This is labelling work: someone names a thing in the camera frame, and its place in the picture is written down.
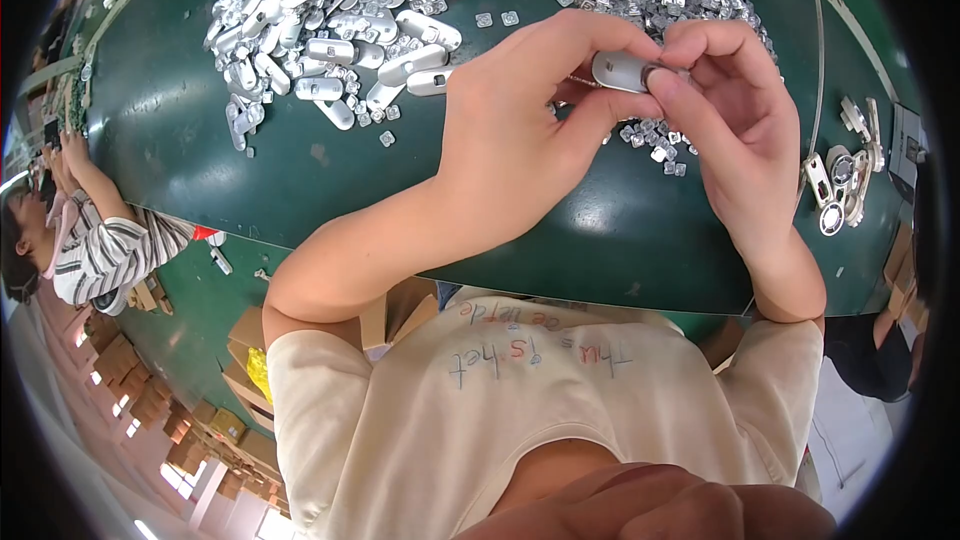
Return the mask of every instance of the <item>black hair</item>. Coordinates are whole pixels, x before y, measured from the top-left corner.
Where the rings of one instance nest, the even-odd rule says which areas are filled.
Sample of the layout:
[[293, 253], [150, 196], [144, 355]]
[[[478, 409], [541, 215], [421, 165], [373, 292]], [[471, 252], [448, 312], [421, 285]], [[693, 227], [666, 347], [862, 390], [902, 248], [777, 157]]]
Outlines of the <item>black hair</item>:
[[17, 243], [23, 236], [23, 230], [10, 208], [10, 199], [28, 192], [26, 184], [10, 188], [0, 206], [0, 273], [3, 275], [4, 291], [6, 296], [25, 305], [30, 304], [30, 297], [37, 292], [41, 271], [28, 255], [17, 253]]

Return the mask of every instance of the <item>yellow bag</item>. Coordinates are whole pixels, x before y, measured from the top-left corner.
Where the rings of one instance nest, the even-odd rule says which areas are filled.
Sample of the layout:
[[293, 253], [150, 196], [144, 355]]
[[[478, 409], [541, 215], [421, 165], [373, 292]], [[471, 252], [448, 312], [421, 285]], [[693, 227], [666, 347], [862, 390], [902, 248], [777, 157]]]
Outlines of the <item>yellow bag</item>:
[[249, 353], [246, 357], [246, 375], [249, 376], [253, 385], [267, 397], [267, 402], [272, 405], [274, 397], [270, 394], [270, 383], [267, 381], [267, 354], [259, 348], [249, 347]]

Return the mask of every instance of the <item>green table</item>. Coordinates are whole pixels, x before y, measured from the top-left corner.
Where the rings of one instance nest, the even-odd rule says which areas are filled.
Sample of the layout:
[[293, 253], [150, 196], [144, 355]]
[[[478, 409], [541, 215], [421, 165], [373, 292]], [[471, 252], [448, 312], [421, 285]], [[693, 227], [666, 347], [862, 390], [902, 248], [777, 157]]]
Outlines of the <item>green table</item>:
[[[336, 130], [311, 102], [279, 96], [257, 134], [248, 137], [255, 158], [234, 150], [224, 117], [229, 94], [211, 54], [201, 48], [214, 1], [131, 0], [99, 42], [88, 113], [91, 152], [127, 200], [295, 247], [322, 223], [436, 172], [442, 96], [402, 93], [396, 102], [401, 119], [348, 132]], [[806, 154], [817, 96], [814, 0], [752, 1], [797, 102]], [[529, 24], [559, 8], [555, 0], [447, 3], [449, 11], [439, 18], [463, 33], [454, 63], [507, 36], [511, 29], [500, 24], [500, 12], [514, 10]], [[826, 75], [817, 149], [823, 154], [833, 144], [858, 147], [838, 116], [845, 95], [861, 106], [864, 97], [877, 98], [888, 146], [893, 114], [881, 81], [832, 7], [824, 2], [822, 10]], [[487, 11], [496, 23], [478, 29], [474, 15]], [[361, 76], [362, 93], [372, 80]], [[386, 129], [397, 138], [390, 148], [378, 141]], [[667, 178], [646, 150], [633, 150], [614, 136], [580, 186], [529, 234], [425, 274], [522, 294], [740, 314], [752, 297], [747, 271], [710, 209], [697, 160], [682, 160], [689, 165], [687, 176]], [[875, 311], [884, 299], [880, 272], [901, 199], [885, 175], [874, 176], [863, 224], [830, 238], [817, 231], [812, 202], [807, 192], [796, 225], [821, 265], [828, 314]]]

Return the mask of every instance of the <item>striped shirt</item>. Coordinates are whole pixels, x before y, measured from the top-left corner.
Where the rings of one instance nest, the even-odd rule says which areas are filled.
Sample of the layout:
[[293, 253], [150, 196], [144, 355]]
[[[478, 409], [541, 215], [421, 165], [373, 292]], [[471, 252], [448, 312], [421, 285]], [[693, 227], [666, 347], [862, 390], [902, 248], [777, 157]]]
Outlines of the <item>striped shirt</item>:
[[130, 207], [137, 221], [106, 221], [82, 189], [70, 197], [79, 216], [55, 256], [54, 290], [70, 305], [82, 305], [148, 273], [184, 250], [194, 225], [154, 210]]

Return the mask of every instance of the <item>cream t-shirt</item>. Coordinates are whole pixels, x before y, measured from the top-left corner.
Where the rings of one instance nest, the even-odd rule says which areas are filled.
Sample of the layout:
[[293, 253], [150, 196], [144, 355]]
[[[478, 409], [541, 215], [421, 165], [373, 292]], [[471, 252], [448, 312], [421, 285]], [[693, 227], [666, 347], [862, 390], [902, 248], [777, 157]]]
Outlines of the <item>cream t-shirt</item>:
[[308, 537], [450, 538], [485, 518], [523, 455], [595, 442], [620, 462], [793, 485], [823, 338], [750, 327], [714, 375], [677, 330], [501, 296], [448, 307], [375, 365], [334, 335], [270, 346], [280, 472]]

